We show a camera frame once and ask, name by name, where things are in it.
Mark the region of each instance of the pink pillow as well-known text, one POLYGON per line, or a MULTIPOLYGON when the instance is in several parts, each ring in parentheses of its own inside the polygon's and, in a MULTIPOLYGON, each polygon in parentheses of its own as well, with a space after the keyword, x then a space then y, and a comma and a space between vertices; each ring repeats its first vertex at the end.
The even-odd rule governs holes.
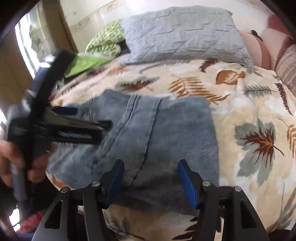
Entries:
POLYGON ((279 17, 276 16, 275 14, 272 14, 269 16, 268 28, 275 29, 275 30, 285 33, 286 35, 289 35, 291 38, 293 38, 292 35, 290 34, 290 32, 287 30, 286 26, 279 19, 279 17))
POLYGON ((287 48, 293 44, 293 39, 289 35, 272 28, 265 29, 261 38, 270 54, 271 69, 275 70, 287 48))
POLYGON ((254 62, 254 65, 270 69, 270 55, 265 44, 253 34, 240 31, 242 39, 247 46, 248 52, 254 62))

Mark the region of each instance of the blue gripper pad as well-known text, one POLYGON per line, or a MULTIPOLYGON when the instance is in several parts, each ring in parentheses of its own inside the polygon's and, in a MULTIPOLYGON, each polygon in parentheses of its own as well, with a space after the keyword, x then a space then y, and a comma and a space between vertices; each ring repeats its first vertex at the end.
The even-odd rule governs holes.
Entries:
POLYGON ((124 174, 124 162, 118 159, 111 172, 114 172, 114 175, 106 192, 105 205, 107 205, 107 207, 114 202, 116 194, 121 187, 121 181, 124 174))
POLYGON ((75 107, 55 106, 52 111, 58 115, 77 115, 78 109, 75 107))
POLYGON ((196 197, 196 189, 195 189, 195 187, 194 187, 194 185, 193 185, 193 183, 192 183, 192 181, 191 181, 191 179, 190 179, 190 177, 188 175, 188 172, 186 171, 184 165, 188 166, 188 164, 186 163, 185 160, 180 160, 178 162, 178 175, 179 175, 179 178, 180 178, 180 180, 182 182, 183 189, 185 191, 186 198, 187 198, 188 202, 195 209, 197 209, 198 200, 197 200, 197 197, 196 197))

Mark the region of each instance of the leaf-patterned comforter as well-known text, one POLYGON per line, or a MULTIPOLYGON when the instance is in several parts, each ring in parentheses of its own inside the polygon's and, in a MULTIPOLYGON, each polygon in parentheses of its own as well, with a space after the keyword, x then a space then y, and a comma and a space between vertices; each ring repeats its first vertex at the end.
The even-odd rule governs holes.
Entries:
MULTIPOLYGON (((56 95, 53 104, 81 104, 105 89, 185 98, 210 105, 219 145, 220 186, 239 185, 268 232, 291 228, 296 208, 296 98, 274 71, 217 60, 119 66, 56 95)), ((56 186, 61 187, 54 177, 56 186)), ((140 213, 113 205, 109 228, 132 239, 190 239, 197 219, 176 213, 140 213)))

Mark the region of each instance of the red fabric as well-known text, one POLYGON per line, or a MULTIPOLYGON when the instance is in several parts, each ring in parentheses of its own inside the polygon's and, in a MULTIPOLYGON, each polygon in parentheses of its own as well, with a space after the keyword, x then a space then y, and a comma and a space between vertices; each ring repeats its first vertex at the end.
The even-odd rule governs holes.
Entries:
POLYGON ((261 68, 270 70, 271 60, 270 60, 270 54, 268 52, 267 47, 258 37, 254 36, 254 35, 253 35, 253 37, 258 41, 260 48, 261 48, 261 54, 262 54, 261 68))
POLYGON ((279 19, 279 17, 276 16, 275 14, 269 16, 269 18, 268 18, 268 28, 275 29, 275 30, 280 31, 282 33, 285 33, 286 35, 288 35, 291 38, 293 38, 292 37, 292 34, 290 34, 290 32, 288 31, 288 29, 286 28, 286 26, 279 19))
POLYGON ((261 34, 261 38, 269 51, 271 69, 275 70, 280 58, 287 48, 293 44, 293 39, 287 34, 272 28, 265 29, 261 34))
POLYGON ((20 229, 16 232, 19 234, 23 233, 31 233, 36 230, 39 223, 41 222, 41 219, 43 218, 43 213, 38 212, 30 216, 27 220, 21 222, 20 229))

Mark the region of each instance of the hand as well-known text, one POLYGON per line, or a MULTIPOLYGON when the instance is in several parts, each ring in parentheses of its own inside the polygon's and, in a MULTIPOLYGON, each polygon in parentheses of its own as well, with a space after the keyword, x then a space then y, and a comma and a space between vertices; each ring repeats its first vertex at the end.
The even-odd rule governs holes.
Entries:
MULTIPOLYGON (((30 181, 39 183, 45 178, 45 169, 47 167, 48 157, 49 155, 46 153, 33 161, 32 169, 28 171, 28 179, 30 181)), ((25 161, 19 148, 11 142, 1 140, 0 177, 8 187, 12 187, 10 162, 19 168, 25 168, 25 161)))

